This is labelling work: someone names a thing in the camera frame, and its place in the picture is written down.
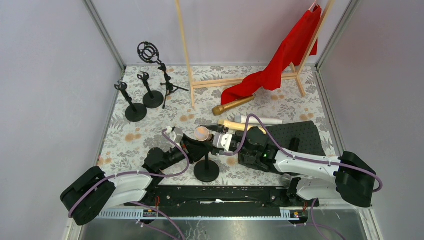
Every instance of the floral tablecloth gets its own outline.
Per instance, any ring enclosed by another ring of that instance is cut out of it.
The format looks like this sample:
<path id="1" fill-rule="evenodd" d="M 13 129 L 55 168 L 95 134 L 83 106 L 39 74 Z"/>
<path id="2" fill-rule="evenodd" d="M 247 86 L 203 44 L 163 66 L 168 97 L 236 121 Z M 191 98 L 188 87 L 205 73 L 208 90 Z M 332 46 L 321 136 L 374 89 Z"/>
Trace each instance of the floral tablecloth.
<path id="1" fill-rule="evenodd" d="M 245 77 L 263 70 L 262 66 L 195 66 L 193 76 L 197 81 Z M 165 95 L 164 76 L 156 66 L 129 66 L 123 81 L 128 84 L 127 92 L 134 103 L 142 103 L 147 90 L 137 78 L 139 71 L 150 75 L 149 84 L 152 90 Z M 190 89 L 187 68 L 183 66 L 168 67 L 171 82 L 176 86 Z M 140 122 L 129 122 L 125 118 L 128 107 L 124 97 L 119 94 L 112 119 L 109 123 L 104 146 L 99 156 L 98 166 L 106 173 L 138 170 L 151 148 L 159 147 L 169 150 L 171 144 L 161 135 L 167 126 L 179 127 L 191 138 L 198 125 L 217 124 L 219 119 L 233 120 L 237 114 L 256 114 L 259 117 L 278 118 L 284 123 L 313 121 L 318 127 L 322 147 L 327 154 L 334 155 L 329 123 L 324 115 L 317 83 L 310 66 L 306 66 L 301 74 L 301 81 L 306 96 L 301 97 L 295 80 L 284 80 L 281 88 L 268 91 L 263 88 L 256 92 L 256 98 L 242 106 L 232 109 L 221 116 L 214 116 L 212 108 L 221 102 L 221 93 L 225 87 L 200 88 L 195 90 L 195 109 L 191 107 L 190 92 L 178 90 L 168 97 L 166 108 L 147 109 L 147 117 Z M 213 156 L 220 168 L 216 181 L 202 183 L 193 174 L 194 165 L 177 177 L 165 178 L 161 185 L 227 185 L 227 186 L 277 186 L 279 176 L 253 170 L 238 164 L 237 156 Z M 165 174 L 181 172 L 186 166 L 182 161 L 164 171 Z"/>

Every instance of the shiny metal surface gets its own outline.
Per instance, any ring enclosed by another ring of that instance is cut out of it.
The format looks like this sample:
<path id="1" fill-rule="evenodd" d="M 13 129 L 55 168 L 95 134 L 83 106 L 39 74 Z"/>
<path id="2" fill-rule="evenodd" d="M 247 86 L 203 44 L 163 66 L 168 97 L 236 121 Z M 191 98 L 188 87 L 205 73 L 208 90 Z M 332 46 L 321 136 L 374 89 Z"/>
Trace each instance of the shiny metal surface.
<path id="1" fill-rule="evenodd" d="M 355 210 L 314 210 L 317 224 L 341 232 L 348 240 L 367 239 L 360 216 Z M 293 227 L 288 221 L 180 220 L 177 225 L 187 240 L 322 240 L 313 226 Z M 177 236 L 169 221 L 156 220 L 152 226 Z M 338 235 L 321 229 L 330 240 Z M 141 228 L 134 220 L 95 219 L 84 227 L 81 240 L 169 240 L 162 233 Z"/>

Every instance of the wooden rack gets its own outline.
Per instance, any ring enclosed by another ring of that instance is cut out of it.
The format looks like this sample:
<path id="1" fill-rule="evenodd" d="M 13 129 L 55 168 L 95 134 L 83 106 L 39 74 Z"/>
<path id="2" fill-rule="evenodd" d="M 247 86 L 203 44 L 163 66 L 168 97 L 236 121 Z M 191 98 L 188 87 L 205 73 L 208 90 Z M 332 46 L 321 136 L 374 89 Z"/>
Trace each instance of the wooden rack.
<path id="1" fill-rule="evenodd" d="M 315 32 L 313 33 L 312 39 L 309 42 L 307 51 L 303 55 L 300 65 L 296 68 L 293 63 L 290 63 L 290 68 L 292 72 L 281 74 L 281 80 L 291 80 L 291 79 L 296 80 L 297 87 L 299 88 L 302 98 L 306 95 L 306 93 L 305 93 L 304 87 L 302 86 L 300 76 L 301 76 L 303 68 L 305 67 L 306 59 L 308 58 L 309 54 L 311 54 L 312 48 L 314 47 L 314 44 L 318 39 L 318 35 L 320 34 L 320 31 L 324 25 L 323 23 L 326 21 L 328 17 L 328 13 L 333 7 L 334 2 L 335 0 L 328 0 L 327 5 L 325 6 L 324 12 L 322 12 L 322 16 L 321 16 L 321 19 L 319 20 L 318 26 Z M 176 11 L 178 14 L 179 30 L 181 31 L 182 45 L 184 47 L 185 64 L 187 65 L 187 71 L 188 71 L 188 80 L 190 81 L 191 106 L 194 108 L 195 107 L 195 92 L 194 92 L 195 89 L 237 85 L 237 84 L 240 84 L 245 79 L 245 77 L 207 80 L 207 81 L 195 81 L 195 79 L 193 78 L 193 69 L 190 66 L 190 61 L 189 61 L 189 52 L 188 52 L 187 44 L 186 44 L 186 35 L 184 32 L 184 22 L 183 22 L 183 14 L 181 13 L 180 0 L 175 0 L 175 5 L 176 5 Z"/>

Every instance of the red garment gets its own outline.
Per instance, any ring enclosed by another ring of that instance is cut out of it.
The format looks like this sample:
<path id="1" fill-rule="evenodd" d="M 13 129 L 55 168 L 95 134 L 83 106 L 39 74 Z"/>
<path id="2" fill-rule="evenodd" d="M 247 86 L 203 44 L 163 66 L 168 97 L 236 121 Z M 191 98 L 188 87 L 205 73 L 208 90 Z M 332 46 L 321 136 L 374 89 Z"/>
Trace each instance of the red garment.
<path id="1" fill-rule="evenodd" d="M 247 97 L 256 92 L 260 87 L 273 91 L 281 87 L 281 74 L 290 63 L 300 65 L 309 42 L 314 35 L 321 18 L 321 7 L 316 6 L 311 11 L 306 11 L 298 23 L 293 27 L 288 36 L 282 41 L 269 65 L 263 71 L 247 76 L 242 83 L 226 89 L 221 96 L 221 104 L 228 104 L 237 99 Z M 315 43 L 310 55 L 317 54 Z"/>

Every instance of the white wall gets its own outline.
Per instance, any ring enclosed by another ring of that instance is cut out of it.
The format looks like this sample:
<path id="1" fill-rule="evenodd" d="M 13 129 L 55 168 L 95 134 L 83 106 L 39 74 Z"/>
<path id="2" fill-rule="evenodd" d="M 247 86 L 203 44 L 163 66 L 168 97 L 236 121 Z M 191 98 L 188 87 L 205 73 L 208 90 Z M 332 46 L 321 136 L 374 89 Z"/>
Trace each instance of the white wall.
<path id="1" fill-rule="evenodd" d="M 423 239 L 424 1 L 363 0 L 322 68 L 348 151 L 382 178 L 385 240 Z"/>
<path id="2" fill-rule="evenodd" d="M 185 64 L 174 0 L 94 0 L 127 65 L 145 64 L 140 42 L 155 44 L 167 64 Z M 268 64 L 313 0 L 180 0 L 192 64 Z M 317 1 L 324 9 L 327 0 Z M 350 0 L 336 0 L 318 39 L 327 45 Z"/>
<path id="3" fill-rule="evenodd" d="M 83 2 L 0 1 L 0 239 L 58 240 L 120 69 Z"/>

